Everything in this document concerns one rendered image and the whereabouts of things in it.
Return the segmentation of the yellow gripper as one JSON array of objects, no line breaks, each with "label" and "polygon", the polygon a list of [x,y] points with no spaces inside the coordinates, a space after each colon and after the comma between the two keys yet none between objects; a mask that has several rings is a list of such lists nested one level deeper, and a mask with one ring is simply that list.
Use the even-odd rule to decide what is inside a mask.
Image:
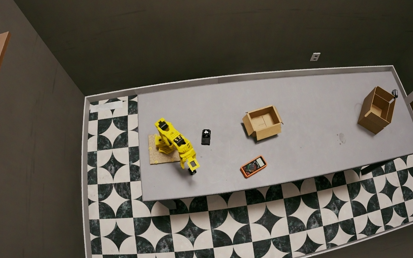
[{"label": "yellow gripper", "polygon": [[188,165],[189,165],[191,171],[193,171],[193,170],[197,169],[198,167],[200,167],[199,163],[197,163],[196,153],[195,153],[193,147],[190,150],[188,150],[184,153],[180,153],[180,152],[178,152],[178,153],[179,153],[180,165],[181,165],[182,169],[185,168],[184,165],[185,165],[185,162],[186,162],[187,159],[188,159]]}]

